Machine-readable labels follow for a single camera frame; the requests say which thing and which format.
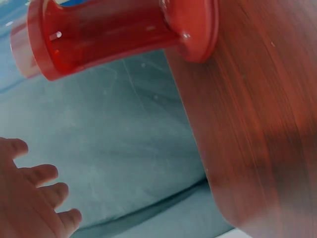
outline gray cushion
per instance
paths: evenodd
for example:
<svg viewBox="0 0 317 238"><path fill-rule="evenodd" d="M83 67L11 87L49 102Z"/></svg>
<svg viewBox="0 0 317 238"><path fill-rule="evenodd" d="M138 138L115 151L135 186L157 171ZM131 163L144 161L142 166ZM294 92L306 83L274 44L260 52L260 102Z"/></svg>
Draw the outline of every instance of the gray cushion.
<svg viewBox="0 0 317 238"><path fill-rule="evenodd" d="M19 166L52 163L83 226L122 217L205 177L162 52L48 82L4 78L0 135L30 147Z"/></svg>

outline wood grain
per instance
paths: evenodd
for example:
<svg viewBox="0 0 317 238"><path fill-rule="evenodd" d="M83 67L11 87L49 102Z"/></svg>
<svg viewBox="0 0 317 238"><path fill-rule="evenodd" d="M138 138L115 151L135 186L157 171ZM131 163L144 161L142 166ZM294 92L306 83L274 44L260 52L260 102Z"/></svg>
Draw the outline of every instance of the wood grain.
<svg viewBox="0 0 317 238"><path fill-rule="evenodd" d="M317 0L222 0L205 64L166 50L225 219L317 237Z"/></svg>

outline gray fabric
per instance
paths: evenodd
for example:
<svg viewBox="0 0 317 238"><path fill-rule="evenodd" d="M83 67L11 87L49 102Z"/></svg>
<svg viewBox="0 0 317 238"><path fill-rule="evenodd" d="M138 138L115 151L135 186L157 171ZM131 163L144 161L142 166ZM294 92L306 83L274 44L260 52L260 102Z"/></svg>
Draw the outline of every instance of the gray fabric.
<svg viewBox="0 0 317 238"><path fill-rule="evenodd" d="M214 238L231 229L205 182L117 222L79 230L72 238Z"/></svg>
<svg viewBox="0 0 317 238"><path fill-rule="evenodd" d="M162 52L48 82L2 78L0 135L26 140L19 166L52 163L82 226L112 221L205 177Z"/></svg>

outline red plastic toy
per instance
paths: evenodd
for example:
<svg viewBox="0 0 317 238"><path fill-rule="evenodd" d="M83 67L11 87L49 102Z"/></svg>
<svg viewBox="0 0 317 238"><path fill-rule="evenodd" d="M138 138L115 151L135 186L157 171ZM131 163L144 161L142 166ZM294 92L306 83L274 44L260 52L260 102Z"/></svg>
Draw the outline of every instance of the red plastic toy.
<svg viewBox="0 0 317 238"><path fill-rule="evenodd" d="M57 80L89 67L176 46L204 62L218 34L218 0L90 0L63 7L32 0L14 22L11 49L21 73Z"/></svg>

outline red rattle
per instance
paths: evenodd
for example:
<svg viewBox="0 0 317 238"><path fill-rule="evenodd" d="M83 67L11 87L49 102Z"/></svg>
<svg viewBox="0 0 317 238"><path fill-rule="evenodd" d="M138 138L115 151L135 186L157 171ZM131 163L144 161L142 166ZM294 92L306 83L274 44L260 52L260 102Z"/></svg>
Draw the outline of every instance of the red rattle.
<svg viewBox="0 0 317 238"><path fill-rule="evenodd" d="M32 0L14 22L11 49L26 78L57 80L119 58L175 46L204 62L218 34L218 0Z"/></svg>

